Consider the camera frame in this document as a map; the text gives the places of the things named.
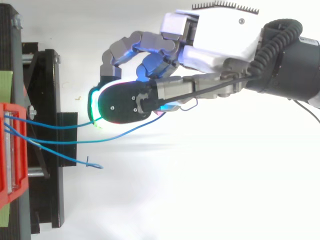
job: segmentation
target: screw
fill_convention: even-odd
[[[21,21],[22,21],[21,15],[20,14],[16,14],[16,15],[14,15],[14,17],[12,19],[12,25],[16,29],[21,30],[21,29],[23,29]]]
[[[60,57],[60,55],[56,55],[56,56],[54,57],[54,61],[55,61],[56,64],[61,64],[61,57]]]
[[[27,115],[29,116],[29,119],[35,119],[35,116],[37,115],[37,110],[35,110],[34,106],[29,106],[27,110]]]
[[[243,18],[240,18],[240,19],[239,19],[239,23],[240,23],[241,25],[242,25],[242,24],[245,24],[245,22],[246,22],[246,21],[245,21]]]

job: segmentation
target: white background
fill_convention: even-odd
[[[110,44],[135,30],[158,33],[165,13],[197,3],[4,2],[23,15],[23,41],[61,55],[61,107],[78,112],[79,123],[88,121],[88,92],[99,82],[101,56]],[[320,40],[317,1],[241,3],[259,7],[262,23],[297,19],[302,36]],[[210,23],[208,31],[217,24],[223,22]],[[124,78],[135,79],[142,59],[123,66]],[[136,125],[83,127],[78,139],[111,137]],[[202,100],[123,138],[79,145],[79,160],[89,156],[104,169],[65,168],[65,223],[60,229],[43,224],[32,239],[319,240],[319,143],[320,125],[285,98],[243,90]]]

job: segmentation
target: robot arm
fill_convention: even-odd
[[[135,31],[103,54],[100,83],[89,94],[91,119],[131,123],[152,111],[172,112],[192,98],[228,97],[243,88],[320,103],[320,46],[299,38],[290,19],[261,29],[259,11],[216,1],[164,17],[161,33]],[[119,65],[150,53],[137,80],[120,82]],[[204,74],[170,76],[181,65]]]

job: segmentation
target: metal rod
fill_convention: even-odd
[[[42,168],[39,166],[29,167],[28,168],[28,177],[29,178],[35,178],[35,177],[43,177],[44,172],[42,171]]]
[[[23,54],[22,55],[22,64],[23,65],[30,65],[33,57],[34,57],[33,54]]]

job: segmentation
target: green tape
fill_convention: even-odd
[[[12,71],[0,71],[0,103],[10,103]],[[9,225],[10,204],[0,209],[0,228],[7,228]]]
[[[0,228],[7,228],[9,225],[10,203],[0,209]]]
[[[0,71],[0,103],[10,103],[12,71]]]

